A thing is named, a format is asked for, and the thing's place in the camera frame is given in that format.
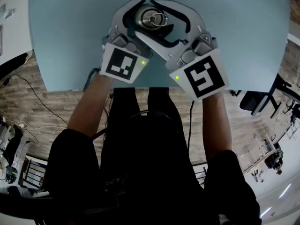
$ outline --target wooden floor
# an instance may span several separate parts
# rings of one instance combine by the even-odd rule
[[[298,91],[296,85],[300,85],[299,61],[300,48],[293,43],[288,43],[279,73],[286,81],[293,83],[295,91]],[[17,69],[15,73],[31,83],[35,92],[46,106],[68,121],[83,94],[82,91],[47,92],[34,56],[25,65]],[[276,135],[276,141],[284,134],[289,120],[288,115],[283,115],[282,111],[276,118],[271,120],[270,116],[273,113],[271,103],[267,105],[261,114],[252,117],[249,111],[239,108],[244,94],[245,92],[242,92],[238,97],[232,97],[229,91],[226,90],[224,92],[227,113],[232,129],[233,149],[239,155],[245,153],[252,146],[256,146],[254,135],[257,135],[259,139],[262,139],[265,133],[268,133],[270,137]],[[148,90],[137,89],[136,95],[140,109],[146,109]],[[282,101],[285,104],[285,96],[280,92],[275,92],[274,95],[277,102]],[[170,96],[180,112],[187,139],[189,109],[192,101],[181,89],[171,89]],[[0,89],[0,112],[18,124],[23,121],[26,122],[31,128],[43,125],[66,126],[62,120],[47,111],[33,94],[29,85],[16,76],[10,79],[6,87]],[[106,117],[103,116],[99,130],[105,127],[105,122]],[[31,133],[38,139],[39,143],[34,144],[31,142],[26,144],[24,151],[47,158],[52,142],[62,130],[63,128],[55,127],[43,127],[31,130]],[[30,139],[34,141],[34,138],[28,132],[24,132],[24,137],[26,140]],[[99,161],[101,159],[102,141],[103,138],[100,137],[94,143]],[[202,102],[195,103],[193,109],[190,158],[193,163],[205,161],[202,140]]]

